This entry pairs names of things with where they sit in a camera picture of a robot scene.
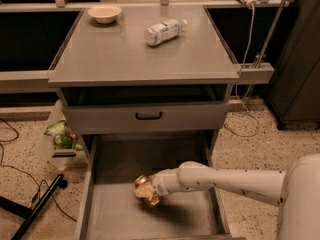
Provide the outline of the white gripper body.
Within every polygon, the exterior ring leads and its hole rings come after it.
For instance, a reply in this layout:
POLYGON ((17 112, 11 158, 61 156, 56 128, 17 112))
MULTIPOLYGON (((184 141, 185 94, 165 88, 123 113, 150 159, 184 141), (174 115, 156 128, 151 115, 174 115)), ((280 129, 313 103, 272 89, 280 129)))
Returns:
POLYGON ((180 192, 182 185, 179 182, 178 169, 162 170, 151 176, 152 189, 159 196, 168 196, 180 192))

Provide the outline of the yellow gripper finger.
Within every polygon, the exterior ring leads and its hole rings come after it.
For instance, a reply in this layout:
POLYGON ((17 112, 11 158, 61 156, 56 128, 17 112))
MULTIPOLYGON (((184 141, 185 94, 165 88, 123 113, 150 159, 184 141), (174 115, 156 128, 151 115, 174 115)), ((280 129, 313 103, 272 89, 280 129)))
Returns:
POLYGON ((135 190, 135 195, 138 198, 151 199, 153 197, 153 189, 150 185, 139 185, 135 190))

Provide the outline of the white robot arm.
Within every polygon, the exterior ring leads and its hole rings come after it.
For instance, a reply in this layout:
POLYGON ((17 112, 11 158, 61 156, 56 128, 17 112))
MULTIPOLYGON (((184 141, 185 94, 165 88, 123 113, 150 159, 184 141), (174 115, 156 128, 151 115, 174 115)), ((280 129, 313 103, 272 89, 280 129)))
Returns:
POLYGON ((320 238, 319 154, 300 158, 286 171, 216 169, 187 161, 135 180, 135 195, 151 206, 164 196, 211 188, 277 206, 276 240, 320 238))

